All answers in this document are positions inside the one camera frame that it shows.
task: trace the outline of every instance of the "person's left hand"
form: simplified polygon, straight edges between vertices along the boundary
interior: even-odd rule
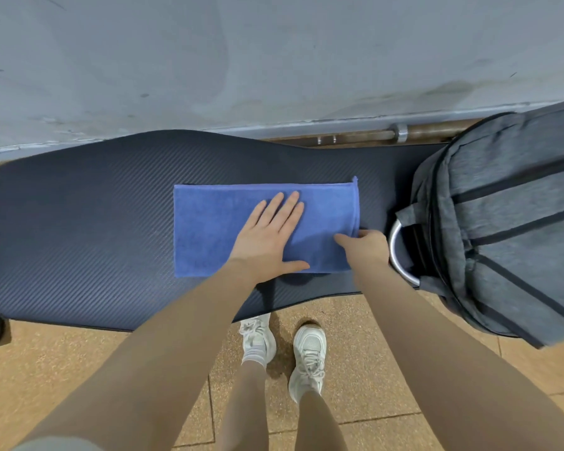
[[[241,262],[247,267],[255,284],[284,273],[308,269],[305,261],[282,261],[286,242],[295,230],[305,205],[298,203],[299,193],[294,191],[280,208],[284,194],[278,193],[266,207],[261,201],[236,238],[228,263]]]

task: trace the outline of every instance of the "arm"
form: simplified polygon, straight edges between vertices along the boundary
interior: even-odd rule
[[[336,235],[422,413],[447,451],[564,450],[564,413],[450,324],[389,266],[378,231]]]
[[[309,267],[282,262],[304,208],[294,192],[276,213],[283,198],[259,203],[219,272],[134,331],[23,441],[61,436],[106,451],[171,449],[255,285]]]

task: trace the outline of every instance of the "carbon fiber textured surface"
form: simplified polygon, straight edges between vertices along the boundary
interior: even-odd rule
[[[169,130],[0,166],[0,316],[133,330],[198,284],[173,274],[173,185],[359,178],[361,226],[386,230],[440,145],[308,150]],[[404,253],[404,262],[409,260]],[[260,284],[236,320],[355,292],[350,272]]]

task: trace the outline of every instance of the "forearm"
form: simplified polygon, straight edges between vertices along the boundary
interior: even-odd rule
[[[564,413],[530,380],[447,321],[385,263],[353,270],[446,450],[564,450]]]
[[[28,438],[74,435],[106,450],[169,449],[254,287],[246,274],[238,263],[226,265],[146,321]]]

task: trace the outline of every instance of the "leg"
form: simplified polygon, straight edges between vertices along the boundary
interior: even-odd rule
[[[345,439],[320,392],[323,386],[326,335],[322,328],[305,325],[295,335],[296,368],[289,393],[299,404],[295,451],[346,450]]]
[[[269,447],[265,411],[265,366],[276,354],[269,313],[243,320],[244,356],[228,401],[215,447],[219,451],[266,451]]]

